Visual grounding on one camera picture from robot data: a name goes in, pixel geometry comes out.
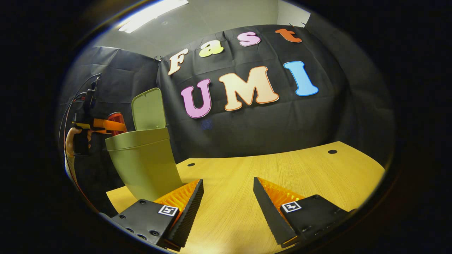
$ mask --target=ceiling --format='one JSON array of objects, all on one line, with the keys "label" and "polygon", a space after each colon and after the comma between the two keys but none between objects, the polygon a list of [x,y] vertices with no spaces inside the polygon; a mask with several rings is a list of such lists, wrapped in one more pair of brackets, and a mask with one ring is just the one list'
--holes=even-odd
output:
[{"label": "ceiling", "polygon": [[309,13],[282,0],[188,0],[132,33],[112,29],[89,47],[116,47],[146,56],[165,56],[212,33],[259,24],[304,25]]}]

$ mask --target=ceiling light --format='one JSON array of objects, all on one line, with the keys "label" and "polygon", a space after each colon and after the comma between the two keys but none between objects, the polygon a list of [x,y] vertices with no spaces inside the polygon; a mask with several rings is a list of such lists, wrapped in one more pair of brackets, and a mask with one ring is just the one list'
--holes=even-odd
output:
[{"label": "ceiling light", "polygon": [[131,33],[137,30],[140,26],[148,23],[152,19],[157,18],[158,16],[165,14],[177,7],[188,4],[187,0],[162,0],[158,3],[155,3],[149,7],[144,8],[143,10],[138,11],[134,15],[130,16],[126,19],[126,21],[122,21],[123,25],[119,31]]}]

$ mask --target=pink letter u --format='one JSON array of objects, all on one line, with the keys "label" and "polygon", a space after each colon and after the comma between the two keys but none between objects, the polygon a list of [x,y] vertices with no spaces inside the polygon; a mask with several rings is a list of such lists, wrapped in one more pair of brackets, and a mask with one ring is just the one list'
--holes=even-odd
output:
[{"label": "pink letter u", "polygon": [[192,86],[189,86],[182,90],[182,92],[180,92],[180,94],[184,98],[185,110],[191,118],[201,118],[209,113],[210,108],[212,107],[209,84],[210,79],[205,79],[198,83],[198,87],[201,89],[202,100],[204,101],[204,105],[200,108],[196,108],[195,104],[193,103],[192,92],[194,88]]}]

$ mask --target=red can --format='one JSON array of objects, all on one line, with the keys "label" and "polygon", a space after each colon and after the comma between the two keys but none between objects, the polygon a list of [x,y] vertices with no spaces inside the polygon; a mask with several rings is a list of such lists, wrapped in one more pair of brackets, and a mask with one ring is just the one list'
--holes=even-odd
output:
[{"label": "red can", "polygon": [[[124,122],[124,117],[122,117],[121,112],[111,113],[108,116],[107,120],[113,121],[113,122],[120,122],[120,123],[123,123],[124,125],[126,125],[126,123]],[[116,136],[116,135],[121,134],[121,133],[124,133],[124,132],[123,131],[112,131],[112,136]]]}]

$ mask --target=table surface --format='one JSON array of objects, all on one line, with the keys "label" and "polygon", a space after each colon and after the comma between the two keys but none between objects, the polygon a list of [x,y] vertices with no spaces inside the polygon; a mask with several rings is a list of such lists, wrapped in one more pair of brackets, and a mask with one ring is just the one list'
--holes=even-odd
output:
[{"label": "table surface", "polygon": [[[350,211],[363,204],[385,172],[375,160],[342,142],[271,155],[187,159],[177,169],[183,183],[204,181],[201,205],[180,251],[198,254],[283,250],[254,196],[256,176],[304,197],[319,194]],[[118,213],[137,201],[125,186],[107,195]]]}]

